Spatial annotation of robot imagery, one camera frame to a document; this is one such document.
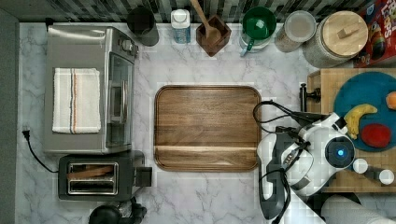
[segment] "black kettle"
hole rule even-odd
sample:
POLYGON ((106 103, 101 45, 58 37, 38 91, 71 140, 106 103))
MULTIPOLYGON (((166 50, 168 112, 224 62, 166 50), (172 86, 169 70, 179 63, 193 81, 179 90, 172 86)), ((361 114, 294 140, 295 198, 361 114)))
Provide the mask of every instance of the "black kettle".
POLYGON ((129 217, 122 217, 120 208, 114 205, 101 205, 95 208, 91 215, 89 224, 139 224, 147 213, 147 209, 136 198, 131 199, 132 210, 129 217))

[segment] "banana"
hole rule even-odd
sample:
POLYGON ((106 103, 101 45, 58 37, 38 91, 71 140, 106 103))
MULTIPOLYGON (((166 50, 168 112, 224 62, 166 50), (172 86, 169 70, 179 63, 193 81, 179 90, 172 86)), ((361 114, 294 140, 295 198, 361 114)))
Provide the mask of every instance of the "banana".
POLYGON ((378 110, 373 105, 369 104, 357 105, 349 110, 344 116, 349 136, 353 139, 357 139, 359 134, 359 121, 361 120, 361 117, 365 114, 374 114, 377 111, 378 110))

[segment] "blue light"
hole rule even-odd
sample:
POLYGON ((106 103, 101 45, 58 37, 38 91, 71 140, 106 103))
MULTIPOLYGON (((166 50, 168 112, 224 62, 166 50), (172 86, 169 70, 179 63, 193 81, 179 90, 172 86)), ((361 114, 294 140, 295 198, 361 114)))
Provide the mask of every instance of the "blue light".
POLYGON ((343 149, 338 150, 337 154, 338 154, 338 156, 343 157, 344 156, 344 150, 343 149))

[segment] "oven door handle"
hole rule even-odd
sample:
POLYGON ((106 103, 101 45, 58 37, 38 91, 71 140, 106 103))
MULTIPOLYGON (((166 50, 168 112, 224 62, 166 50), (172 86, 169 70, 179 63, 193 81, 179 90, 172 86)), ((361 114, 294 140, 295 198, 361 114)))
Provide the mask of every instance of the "oven door handle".
POLYGON ((121 112, 120 124, 126 123, 128 118, 128 84, 125 80, 121 83, 121 112))

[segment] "wooden cutting board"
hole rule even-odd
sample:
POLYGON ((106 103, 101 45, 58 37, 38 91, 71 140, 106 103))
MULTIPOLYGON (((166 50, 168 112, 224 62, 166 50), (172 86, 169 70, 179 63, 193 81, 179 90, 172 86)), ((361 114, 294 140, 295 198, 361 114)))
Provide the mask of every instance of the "wooden cutting board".
POLYGON ((165 86, 155 97, 154 158, 167 171, 244 172, 262 136, 247 86, 165 86))
MULTIPOLYGON (((350 78, 364 72, 382 72, 396 77, 395 68, 327 68, 308 76, 307 91, 321 88, 321 102, 307 103, 307 111, 329 114, 337 93, 350 78)), ((367 152, 357 148, 356 158, 367 160, 370 165, 396 172, 396 147, 382 152, 367 152)), ((396 181, 390 185, 382 185, 379 181, 366 178, 355 172, 345 170, 338 172, 326 192, 396 192, 396 181)))

